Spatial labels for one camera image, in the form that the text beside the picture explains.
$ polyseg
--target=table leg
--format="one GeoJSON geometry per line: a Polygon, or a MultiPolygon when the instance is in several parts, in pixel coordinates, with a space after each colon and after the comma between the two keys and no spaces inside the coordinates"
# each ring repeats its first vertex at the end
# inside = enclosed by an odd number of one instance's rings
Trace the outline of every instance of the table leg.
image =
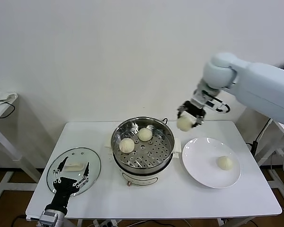
{"type": "Polygon", "coordinates": [[[13,172],[6,172],[0,182],[0,196],[3,191],[34,191],[37,187],[36,183],[9,183],[13,172]]]}
{"type": "Polygon", "coordinates": [[[280,147],[280,142],[284,140],[284,134],[281,131],[276,133],[276,136],[272,138],[270,143],[267,143],[259,153],[256,154],[255,160],[258,166],[261,166],[277,148],[280,147]]]}
{"type": "Polygon", "coordinates": [[[279,189],[280,193],[282,194],[282,196],[284,198],[284,183],[282,182],[281,178],[279,177],[279,175],[276,173],[276,171],[274,169],[273,170],[269,169],[268,173],[271,176],[271,178],[273,179],[272,181],[268,181],[270,188],[279,189]]]}
{"type": "Polygon", "coordinates": [[[36,168],[29,163],[22,154],[8,141],[7,138],[0,132],[0,143],[6,148],[5,152],[13,161],[17,162],[19,167],[24,170],[35,182],[39,182],[41,174],[36,168]]]}
{"type": "Polygon", "coordinates": [[[230,218],[229,221],[227,221],[223,227],[238,227],[243,224],[246,224],[250,220],[252,220],[255,217],[243,217],[243,218],[230,218]]]}

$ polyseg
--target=glass lid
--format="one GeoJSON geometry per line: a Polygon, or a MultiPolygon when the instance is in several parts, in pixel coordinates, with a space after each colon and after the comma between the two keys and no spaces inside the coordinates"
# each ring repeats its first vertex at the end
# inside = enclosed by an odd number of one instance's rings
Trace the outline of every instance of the glass lid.
{"type": "Polygon", "coordinates": [[[77,181],[77,187],[80,187],[76,196],[90,188],[99,177],[101,162],[95,151],[89,148],[70,149],[52,163],[47,172],[47,186],[55,193],[53,183],[61,182],[61,177],[74,179],[77,181]]]}

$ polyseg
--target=floor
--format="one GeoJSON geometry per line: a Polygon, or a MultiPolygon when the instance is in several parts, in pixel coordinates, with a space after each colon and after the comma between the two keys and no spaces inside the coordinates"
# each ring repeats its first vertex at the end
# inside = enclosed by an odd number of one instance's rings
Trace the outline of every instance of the floor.
{"type": "MultiPolygon", "coordinates": [[[[284,173],[282,169],[276,170],[284,182],[284,173]]],[[[0,172],[0,180],[4,176],[5,172],[0,172]]],[[[263,170],[264,176],[267,180],[271,180],[269,174],[266,170],[263,170]]],[[[16,172],[11,178],[11,182],[26,182],[33,183],[23,172],[16,172]]],[[[284,208],[284,200],[278,190],[273,189],[275,196],[277,197],[279,203],[284,208]]],[[[0,198],[0,227],[9,227],[17,215],[25,214],[26,207],[29,203],[29,200],[33,192],[12,192],[5,191],[0,198]]],[[[218,227],[218,223],[215,219],[193,219],[188,220],[192,227],[218,227]]],[[[284,227],[284,212],[281,215],[273,217],[259,217],[253,219],[253,221],[258,225],[258,227],[284,227]]],[[[119,223],[119,227],[126,227],[137,220],[124,220],[119,223]]],[[[159,220],[159,222],[164,224],[173,224],[175,227],[186,227],[188,226],[182,220],[159,220]]],[[[92,224],[91,220],[84,220],[82,226],[87,227],[92,224]]],[[[35,227],[36,222],[28,222],[24,219],[18,219],[15,222],[14,227],[35,227]]],[[[145,224],[140,224],[139,227],[159,227],[160,225],[147,222],[145,224]]],[[[256,227],[255,224],[249,222],[244,227],[256,227]]]]}

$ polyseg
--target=metal rim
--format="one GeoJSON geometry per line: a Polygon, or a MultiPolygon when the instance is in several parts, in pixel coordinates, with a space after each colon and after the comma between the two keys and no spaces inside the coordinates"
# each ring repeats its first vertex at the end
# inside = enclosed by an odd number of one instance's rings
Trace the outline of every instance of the metal rim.
{"type": "Polygon", "coordinates": [[[111,137],[115,162],[125,171],[136,175],[151,175],[164,169],[172,157],[175,138],[166,123],[151,117],[135,117],[120,123],[111,137]],[[137,134],[141,128],[153,131],[150,141],[142,141],[137,134]],[[122,153],[118,147],[121,139],[131,138],[135,142],[133,152],[122,153]]]}
{"type": "Polygon", "coordinates": [[[124,168],[117,162],[117,160],[116,160],[116,158],[115,158],[115,155],[113,154],[114,160],[115,160],[115,162],[117,163],[117,165],[120,167],[120,169],[122,169],[123,171],[125,171],[125,172],[127,172],[127,173],[129,173],[129,174],[131,174],[131,175],[135,175],[135,176],[152,176],[152,175],[158,174],[159,172],[161,172],[162,170],[164,170],[164,169],[170,164],[170,162],[171,162],[171,160],[172,160],[172,155],[173,155],[173,154],[171,153],[170,159],[168,160],[168,162],[166,163],[166,165],[165,165],[164,167],[162,167],[161,169],[159,169],[158,171],[153,172],[153,173],[149,173],[149,174],[137,174],[137,173],[130,172],[130,171],[127,170],[127,169],[124,169],[124,168]]]}

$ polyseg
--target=plate rim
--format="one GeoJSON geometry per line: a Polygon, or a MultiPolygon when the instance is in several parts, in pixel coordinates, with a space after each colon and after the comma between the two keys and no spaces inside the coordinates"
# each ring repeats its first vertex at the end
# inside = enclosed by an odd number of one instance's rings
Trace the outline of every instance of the plate rim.
{"type": "Polygon", "coordinates": [[[231,149],[231,148],[230,148],[228,145],[226,145],[225,143],[221,142],[220,140],[217,140],[217,139],[211,138],[211,137],[196,137],[196,138],[193,138],[193,139],[189,140],[189,141],[184,145],[183,150],[182,150],[182,162],[183,162],[184,168],[186,169],[186,171],[188,172],[188,174],[189,174],[192,178],[194,178],[194,179],[195,179],[196,181],[198,181],[200,184],[202,184],[202,185],[204,185],[204,186],[206,186],[206,187],[209,187],[209,188],[215,188],[215,189],[229,188],[229,187],[235,185],[235,184],[239,181],[239,179],[241,178],[241,174],[242,174],[241,164],[240,164],[240,161],[239,161],[238,156],[237,156],[237,154],[235,153],[235,151],[234,151],[233,149],[231,149]],[[229,185],[229,186],[226,186],[226,187],[213,187],[213,186],[209,186],[209,185],[206,185],[206,184],[200,182],[199,180],[195,179],[194,176],[191,175],[191,173],[189,172],[189,170],[188,170],[187,167],[185,166],[185,161],[184,161],[184,159],[183,159],[183,153],[184,153],[184,149],[185,149],[186,145],[187,145],[189,142],[191,142],[192,140],[195,140],[195,139],[200,139],[200,138],[216,140],[216,141],[222,143],[223,145],[227,146],[230,150],[233,151],[233,154],[234,154],[235,158],[237,159],[238,164],[239,164],[239,167],[240,167],[240,174],[239,174],[239,176],[238,176],[238,179],[237,179],[233,184],[231,184],[231,185],[229,185]]]}

